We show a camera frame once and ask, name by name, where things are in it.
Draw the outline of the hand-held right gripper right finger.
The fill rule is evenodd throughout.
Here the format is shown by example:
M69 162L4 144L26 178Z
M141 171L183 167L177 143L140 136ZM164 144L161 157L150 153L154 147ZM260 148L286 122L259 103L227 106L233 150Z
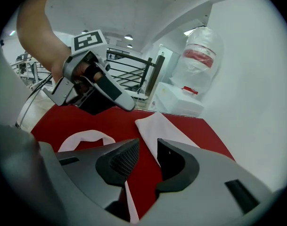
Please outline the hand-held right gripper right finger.
M138 226L251 226L273 194L254 175L219 153L159 139L162 181Z

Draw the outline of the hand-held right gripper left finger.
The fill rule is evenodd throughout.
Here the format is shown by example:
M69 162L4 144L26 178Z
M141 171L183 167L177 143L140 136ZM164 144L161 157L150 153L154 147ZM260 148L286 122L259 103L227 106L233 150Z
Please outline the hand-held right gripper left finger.
M43 195L73 206L88 199L103 209L134 208L127 180L139 160L137 138L57 153L47 143L39 146Z

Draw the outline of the person's left hand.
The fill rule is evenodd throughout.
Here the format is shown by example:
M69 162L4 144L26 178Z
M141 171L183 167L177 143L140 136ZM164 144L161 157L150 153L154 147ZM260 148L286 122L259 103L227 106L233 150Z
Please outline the person's left hand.
M103 72L96 66L96 64L89 65L82 61L74 71L74 78L79 82L80 89L86 92L91 86L87 79L95 83L103 77Z

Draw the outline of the black and white stair railing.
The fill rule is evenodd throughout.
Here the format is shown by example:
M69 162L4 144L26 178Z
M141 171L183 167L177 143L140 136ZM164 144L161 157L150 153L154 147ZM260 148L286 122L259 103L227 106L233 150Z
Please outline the black and white stair railing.
M164 60L165 57L159 55L153 63L151 58L144 60L117 49L107 50L110 75L131 97L143 101L149 98ZM19 77L32 82L31 89L44 82L49 75L49 72L27 53L18 56L11 67Z

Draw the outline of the pink robe garment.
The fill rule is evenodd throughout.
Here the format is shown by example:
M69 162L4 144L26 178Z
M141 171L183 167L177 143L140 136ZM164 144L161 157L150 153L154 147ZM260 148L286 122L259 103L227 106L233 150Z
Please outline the pink robe garment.
M154 158L157 157L156 140L158 138L198 147L196 143L194 143L188 136L174 126L174 124L172 124L160 112L156 112L143 119L138 119L135 121L135 124ZM73 151L77 148L81 141L96 142L100 139L103 141L103 145L108 145L115 142L112 137L104 134L103 132L97 130L87 130L77 132L69 136L62 143L58 151Z

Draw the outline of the person's left forearm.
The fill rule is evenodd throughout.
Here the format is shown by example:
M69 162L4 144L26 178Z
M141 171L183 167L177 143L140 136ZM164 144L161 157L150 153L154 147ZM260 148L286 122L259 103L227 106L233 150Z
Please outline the person's left forearm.
M54 34L45 14L46 2L25 0L17 14L16 32L23 49L58 82L63 77L63 65L71 50Z

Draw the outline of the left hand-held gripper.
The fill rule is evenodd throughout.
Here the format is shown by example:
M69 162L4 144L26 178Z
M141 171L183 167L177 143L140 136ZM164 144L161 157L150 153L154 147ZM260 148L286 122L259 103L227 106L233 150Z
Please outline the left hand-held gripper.
M44 89L44 93L58 106L75 105L79 109L97 115L113 106L125 111L132 111L135 107L133 98L107 72L109 65L103 57L107 53L107 42L101 30L94 30L80 34L71 39L71 55L63 65L63 77L52 92ZM74 78L74 71L80 62L96 66L103 72L103 76L95 83L90 83L84 92L79 82Z

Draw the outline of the person's white shirt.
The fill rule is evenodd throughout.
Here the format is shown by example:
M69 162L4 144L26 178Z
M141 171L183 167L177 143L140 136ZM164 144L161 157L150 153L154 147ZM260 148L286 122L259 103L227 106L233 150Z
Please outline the person's white shirt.
M15 126L30 93L0 48L0 125Z

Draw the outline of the white cabinet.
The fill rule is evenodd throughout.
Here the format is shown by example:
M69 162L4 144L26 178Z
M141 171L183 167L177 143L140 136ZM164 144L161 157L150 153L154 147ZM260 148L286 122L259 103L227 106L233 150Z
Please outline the white cabinet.
M148 110L174 115L199 117L204 106L190 91L160 82L151 98Z

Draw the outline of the red covered table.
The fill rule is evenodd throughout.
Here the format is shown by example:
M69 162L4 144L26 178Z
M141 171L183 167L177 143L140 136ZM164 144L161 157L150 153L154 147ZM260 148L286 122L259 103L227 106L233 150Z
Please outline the red covered table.
M38 121L31 133L37 141L49 143L55 152L69 136L87 130L100 131L116 142L138 138L139 161L127 182L138 217L142 218L155 203L155 188L162 179L160 167L135 124L137 119L150 115L151 112L126 112L118 107L112 107L98 115L90 115L75 106L54 105ZM200 148L232 157L224 143L203 119L169 114L165 114L165 117Z

